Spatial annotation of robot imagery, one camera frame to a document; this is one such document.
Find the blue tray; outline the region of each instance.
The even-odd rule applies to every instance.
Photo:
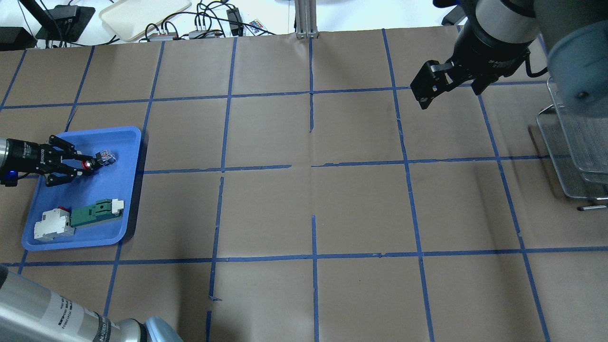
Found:
[[[54,187],[47,187],[44,178],[40,177],[21,244],[28,251],[45,251],[117,243],[126,233],[142,140],[141,132],[137,127],[129,126],[65,132],[57,136],[73,143],[76,149],[85,155],[94,155],[108,149],[116,155],[116,163],[102,167],[93,176],[80,176],[71,183]],[[74,164],[75,161],[64,162],[77,165]],[[125,209],[120,219],[86,228],[76,228],[74,236],[70,237],[57,237],[48,242],[34,239],[34,224],[42,219],[43,212],[59,206],[68,209],[87,206],[104,198],[118,198],[125,201]]]

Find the white tray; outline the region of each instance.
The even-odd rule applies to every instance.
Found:
[[[159,24],[190,5],[189,0],[119,0],[99,12],[99,18],[120,39],[129,41],[143,35],[149,23]]]

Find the metal wire basket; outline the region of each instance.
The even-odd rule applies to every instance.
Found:
[[[547,88],[553,104],[536,121],[564,193],[580,200],[608,200],[608,117],[572,113],[551,78]]]

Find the plastic tray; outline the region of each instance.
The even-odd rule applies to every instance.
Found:
[[[122,40],[143,35],[146,25],[187,9],[189,0],[120,0],[99,12],[99,18]]]
[[[54,187],[47,187],[44,178],[40,177],[21,244],[28,251],[45,251],[117,243],[126,233],[142,140],[141,132],[137,127],[114,127],[65,132],[57,136],[73,143],[76,149],[85,155],[93,155],[107,148],[116,155],[116,163],[102,167],[93,176],[80,176],[71,183]],[[76,228],[74,236],[70,237],[57,237],[48,242],[34,239],[34,224],[41,220],[43,212],[58,206],[68,209],[87,206],[104,198],[125,201],[120,219]]]

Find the table surface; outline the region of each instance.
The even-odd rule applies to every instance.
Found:
[[[184,341],[603,341],[606,212],[559,187],[536,125],[546,76],[413,98],[456,36],[3,52],[0,136],[134,125],[147,151],[130,240],[24,252],[25,179],[0,189],[0,262]]]

